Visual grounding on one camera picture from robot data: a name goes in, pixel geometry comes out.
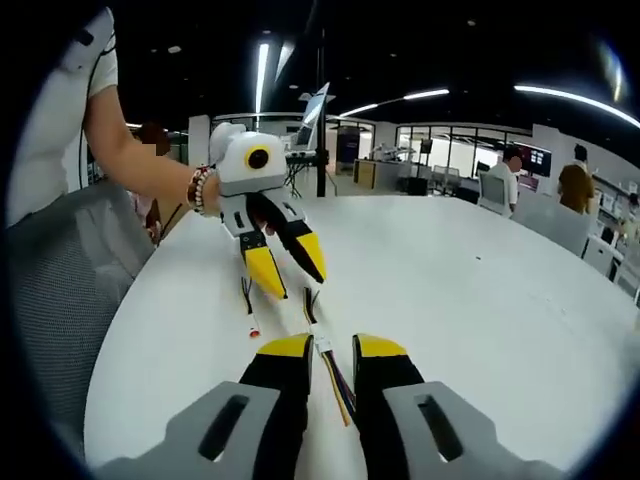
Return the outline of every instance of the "black ceiling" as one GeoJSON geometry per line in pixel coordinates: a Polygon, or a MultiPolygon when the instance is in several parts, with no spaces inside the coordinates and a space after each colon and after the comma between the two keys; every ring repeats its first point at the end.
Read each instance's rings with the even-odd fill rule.
{"type": "Polygon", "coordinates": [[[328,113],[339,114],[411,92],[446,87],[450,95],[381,106],[358,116],[395,123],[481,122],[531,128],[542,123],[604,146],[640,167],[640,131],[595,108],[518,93],[526,83],[584,95],[640,118],[640,54],[635,20],[537,13],[438,11],[430,2],[264,0],[170,8],[114,8],[120,95],[127,119],[184,128],[190,115],[253,112],[257,45],[296,41],[263,111],[302,111],[316,89],[316,47],[325,29],[328,113]],[[171,55],[167,48],[179,45],[171,55]],[[599,54],[607,46],[624,68],[617,104],[599,54]],[[289,85],[300,88],[291,90],[289,85]]]}

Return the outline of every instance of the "person in brown shirt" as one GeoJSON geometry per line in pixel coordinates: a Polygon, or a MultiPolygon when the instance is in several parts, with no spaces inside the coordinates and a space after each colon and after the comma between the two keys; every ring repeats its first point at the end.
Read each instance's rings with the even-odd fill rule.
{"type": "Polygon", "coordinates": [[[587,170],[586,149],[576,145],[575,153],[577,160],[564,167],[558,179],[560,203],[577,213],[590,213],[589,201],[595,196],[595,191],[587,170]]]}

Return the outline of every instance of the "round table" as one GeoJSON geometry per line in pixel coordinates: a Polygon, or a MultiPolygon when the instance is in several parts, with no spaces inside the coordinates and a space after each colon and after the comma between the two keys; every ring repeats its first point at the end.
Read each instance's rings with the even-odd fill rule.
{"type": "MultiPolygon", "coordinates": [[[[239,249],[221,222],[187,214],[149,259],[100,351],[87,398],[92,468],[137,457],[169,419],[223,380],[237,381],[265,342],[308,331],[302,288],[352,378],[351,336],[406,347],[425,381],[444,382],[496,424],[523,459],[566,470],[597,442],[637,373],[636,308],[581,259],[475,205],[438,197],[302,202],[328,279],[318,286],[269,240],[289,298],[251,291],[262,335],[249,337],[239,249]]],[[[314,354],[298,478],[366,478],[314,354]]]]}

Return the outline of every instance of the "black camera lens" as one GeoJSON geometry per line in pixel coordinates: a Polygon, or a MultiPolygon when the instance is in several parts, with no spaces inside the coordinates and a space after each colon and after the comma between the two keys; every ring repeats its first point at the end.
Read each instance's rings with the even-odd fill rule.
{"type": "Polygon", "coordinates": [[[266,150],[254,150],[249,155],[249,166],[255,170],[264,167],[269,161],[269,154],[266,150]]]}

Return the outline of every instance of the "bracelet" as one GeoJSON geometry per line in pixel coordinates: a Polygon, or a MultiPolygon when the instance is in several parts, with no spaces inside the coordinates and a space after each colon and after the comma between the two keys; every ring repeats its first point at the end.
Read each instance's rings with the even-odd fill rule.
{"type": "Polygon", "coordinates": [[[204,212],[204,201],[202,200],[202,189],[213,172],[214,169],[207,166],[196,168],[187,186],[187,204],[192,210],[203,216],[206,216],[206,214],[204,212]]]}

